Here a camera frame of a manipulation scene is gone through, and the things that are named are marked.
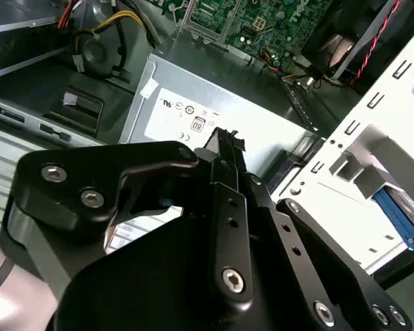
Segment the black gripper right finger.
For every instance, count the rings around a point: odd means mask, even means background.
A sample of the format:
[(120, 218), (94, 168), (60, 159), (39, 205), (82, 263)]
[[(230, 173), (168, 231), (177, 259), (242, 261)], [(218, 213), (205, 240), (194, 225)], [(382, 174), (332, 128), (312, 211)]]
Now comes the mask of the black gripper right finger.
[(244, 213), (237, 247), (249, 269), (256, 330), (411, 330), (397, 302), (296, 201), (274, 203), (246, 169), (245, 143), (230, 133)]

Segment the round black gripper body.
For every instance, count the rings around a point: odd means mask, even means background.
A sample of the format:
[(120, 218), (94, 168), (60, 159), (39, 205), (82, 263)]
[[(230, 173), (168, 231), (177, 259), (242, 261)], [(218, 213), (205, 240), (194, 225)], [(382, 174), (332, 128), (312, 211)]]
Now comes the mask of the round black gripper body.
[(55, 316), (56, 330), (316, 330), (265, 208), (249, 219), (253, 304), (224, 306), (210, 275), (205, 219), (163, 225), (80, 272)]

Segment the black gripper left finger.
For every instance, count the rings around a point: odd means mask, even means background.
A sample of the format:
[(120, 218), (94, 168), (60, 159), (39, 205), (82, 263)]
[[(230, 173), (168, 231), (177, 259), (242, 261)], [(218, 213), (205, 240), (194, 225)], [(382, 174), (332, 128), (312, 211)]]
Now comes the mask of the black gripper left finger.
[(210, 275), (223, 304), (249, 304), (249, 269), (238, 252), (244, 213), (230, 133), (216, 128), (191, 150), (177, 141), (134, 143), (23, 156), (1, 238), (30, 260), (58, 299), (88, 266), (167, 223), (193, 217), (210, 229)]

